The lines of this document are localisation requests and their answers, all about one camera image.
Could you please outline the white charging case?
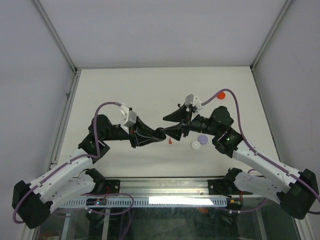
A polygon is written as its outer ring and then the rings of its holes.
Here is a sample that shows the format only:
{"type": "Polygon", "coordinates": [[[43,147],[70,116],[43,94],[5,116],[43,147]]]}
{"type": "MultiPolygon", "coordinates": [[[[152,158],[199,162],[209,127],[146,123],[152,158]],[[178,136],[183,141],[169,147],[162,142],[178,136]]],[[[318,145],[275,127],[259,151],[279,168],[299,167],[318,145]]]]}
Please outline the white charging case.
{"type": "Polygon", "coordinates": [[[201,143],[197,140],[191,142],[190,147],[194,151],[198,151],[201,148],[201,143]]]}

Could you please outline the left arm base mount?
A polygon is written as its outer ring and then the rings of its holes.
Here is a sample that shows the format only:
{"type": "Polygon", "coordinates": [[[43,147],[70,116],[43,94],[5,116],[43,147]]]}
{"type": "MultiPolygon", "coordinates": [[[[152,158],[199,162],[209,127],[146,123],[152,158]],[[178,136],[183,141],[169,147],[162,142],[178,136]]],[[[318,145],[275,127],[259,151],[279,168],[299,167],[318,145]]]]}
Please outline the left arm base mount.
{"type": "Polygon", "coordinates": [[[106,195],[119,193],[121,181],[119,179],[105,179],[99,186],[94,186],[93,190],[88,192],[90,195],[106,195]]]}

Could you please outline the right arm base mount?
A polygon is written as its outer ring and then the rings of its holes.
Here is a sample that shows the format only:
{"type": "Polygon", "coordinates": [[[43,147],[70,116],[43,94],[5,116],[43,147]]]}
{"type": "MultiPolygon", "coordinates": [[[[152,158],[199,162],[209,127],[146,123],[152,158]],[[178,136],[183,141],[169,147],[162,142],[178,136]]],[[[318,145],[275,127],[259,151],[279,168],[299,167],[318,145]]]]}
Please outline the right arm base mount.
{"type": "Polygon", "coordinates": [[[224,179],[209,179],[208,194],[209,195],[222,195],[230,198],[233,192],[231,184],[224,179]]]}

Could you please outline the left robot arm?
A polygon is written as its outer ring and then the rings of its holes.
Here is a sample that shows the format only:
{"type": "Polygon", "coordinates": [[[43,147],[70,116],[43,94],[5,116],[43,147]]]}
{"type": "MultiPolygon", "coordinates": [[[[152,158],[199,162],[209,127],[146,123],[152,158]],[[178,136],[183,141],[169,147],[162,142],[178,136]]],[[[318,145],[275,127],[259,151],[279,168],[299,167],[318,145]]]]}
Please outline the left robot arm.
{"type": "Polygon", "coordinates": [[[26,183],[21,180],[13,188],[13,221],[34,229],[44,223],[60,205],[81,195],[111,193],[106,178],[94,168],[109,150],[107,141],[129,141],[132,148],[162,142],[166,135],[136,118],[125,131],[99,114],[92,119],[88,135],[74,152],[60,164],[26,183]]]}

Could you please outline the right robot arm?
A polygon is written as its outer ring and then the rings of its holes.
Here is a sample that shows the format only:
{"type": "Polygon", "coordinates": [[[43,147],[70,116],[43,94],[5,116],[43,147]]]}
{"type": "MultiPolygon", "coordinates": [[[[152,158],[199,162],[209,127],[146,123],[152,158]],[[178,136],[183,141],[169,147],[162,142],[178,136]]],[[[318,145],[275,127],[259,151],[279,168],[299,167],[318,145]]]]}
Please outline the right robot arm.
{"type": "Polygon", "coordinates": [[[210,117],[200,114],[193,116],[192,111],[192,107],[182,105],[164,116],[164,121],[176,124],[164,129],[164,133],[178,141],[189,132],[213,136],[212,144],[219,153],[240,161],[261,174],[254,176],[232,168],[224,176],[223,187],[226,192],[250,192],[279,204],[291,217],[299,220],[305,218],[319,198],[314,172],[307,168],[300,171],[260,153],[232,128],[234,120],[225,106],[215,108],[210,117]]]}

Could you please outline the purple charging case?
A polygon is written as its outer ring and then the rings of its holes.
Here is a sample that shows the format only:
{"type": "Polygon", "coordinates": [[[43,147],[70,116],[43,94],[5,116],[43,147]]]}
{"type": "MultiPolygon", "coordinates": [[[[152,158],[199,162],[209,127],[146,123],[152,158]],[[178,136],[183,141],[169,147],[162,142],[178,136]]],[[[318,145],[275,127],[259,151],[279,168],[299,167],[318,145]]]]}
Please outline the purple charging case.
{"type": "Polygon", "coordinates": [[[201,145],[206,145],[208,143],[208,141],[209,141],[208,137],[206,135],[203,135],[203,134],[200,135],[197,140],[201,145]]]}

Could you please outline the orange round case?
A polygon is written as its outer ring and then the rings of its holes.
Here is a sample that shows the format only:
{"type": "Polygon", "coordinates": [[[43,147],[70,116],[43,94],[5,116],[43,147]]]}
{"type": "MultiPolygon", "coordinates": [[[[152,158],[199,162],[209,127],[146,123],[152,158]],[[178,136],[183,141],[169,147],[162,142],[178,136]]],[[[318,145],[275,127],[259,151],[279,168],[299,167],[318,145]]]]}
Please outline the orange round case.
{"type": "Polygon", "coordinates": [[[218,99],[223,100],[226,97],[226,93],[224,91],[221,91],[216,96],[218,99]]]}

